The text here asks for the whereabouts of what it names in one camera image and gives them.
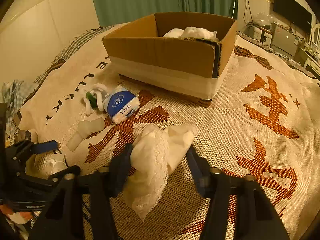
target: flat screen tv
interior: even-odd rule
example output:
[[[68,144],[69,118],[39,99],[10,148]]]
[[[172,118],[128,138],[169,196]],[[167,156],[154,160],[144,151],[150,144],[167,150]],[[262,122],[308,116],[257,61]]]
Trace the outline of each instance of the flat screen tv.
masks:
[[[273,11],[288,19],[307,34],[310,34],[312,15],[295,0],[274,0]]]

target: plastic bag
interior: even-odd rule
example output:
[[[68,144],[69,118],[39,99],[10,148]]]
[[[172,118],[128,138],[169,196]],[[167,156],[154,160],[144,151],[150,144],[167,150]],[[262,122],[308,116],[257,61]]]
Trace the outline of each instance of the plastic bag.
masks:
[[[272,23],[275,22],[275,18],[270,15],[270,14],[266,14],[264,12],[260,12],[257,15],[255,15],[253,17],[253,21],[260,25],[261,27],[265,26],[265,25],[271,25]]]

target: beige throw blanket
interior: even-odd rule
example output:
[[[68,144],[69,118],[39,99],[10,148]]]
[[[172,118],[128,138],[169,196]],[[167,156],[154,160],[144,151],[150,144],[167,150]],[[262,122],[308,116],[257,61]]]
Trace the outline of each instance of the beige throw blanket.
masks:
[[[298,239],[320,206],[320,85],[291,69],[279,57],[237,37],[228,73],[209,108],[168,95],[163,90],[121,81],[103,47],[102,33],[52,71],[20,110],[19,128],[39,142],[56,140],[68,165],[89,174],[108,165],[124,145],[153,123],[160,129],[191,124],[198,127],[196,151],[233,176],[252,174],[273,203],[291,239]],[[106,113],[85,115],[79,88],[121,84],[139,97],[140,108],[114,125]],[[83,140],[71,152],[67,141],[82,120],[105,119],[105,129]],[[50,169],[37,156],[28,173],[45,177]],[[195,190],[185,158],[169,176],[158,205],[142,222],[124,203],[111,199],[119,235],[125,240],[198,239],[209,200]],[[232,239],[236,198],[230,198],[227,238]],[[85,217],[90,214],[85,210]],[[90,225],[84,220],[87,239]]]

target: cardboard box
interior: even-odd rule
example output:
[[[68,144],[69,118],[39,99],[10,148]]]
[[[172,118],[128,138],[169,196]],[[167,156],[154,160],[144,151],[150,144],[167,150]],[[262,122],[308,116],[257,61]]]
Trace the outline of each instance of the cardboard box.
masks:
[[[219,42],[163,38],[188,26],[217,31]],[[106,35],[103,45],[119,74],[166,90],[210,100],[226,75],[236,20],[206,13],[155,13]]]

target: vinda logo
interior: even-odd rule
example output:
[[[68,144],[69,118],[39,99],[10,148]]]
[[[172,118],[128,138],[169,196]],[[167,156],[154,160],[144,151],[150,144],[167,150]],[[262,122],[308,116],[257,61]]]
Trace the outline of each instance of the vinda logo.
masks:
[[[115,101],[112,103],[112,107],[117,107],[117,106],[121,105],[123,98],[124,98],[123,95],[117,96]]]

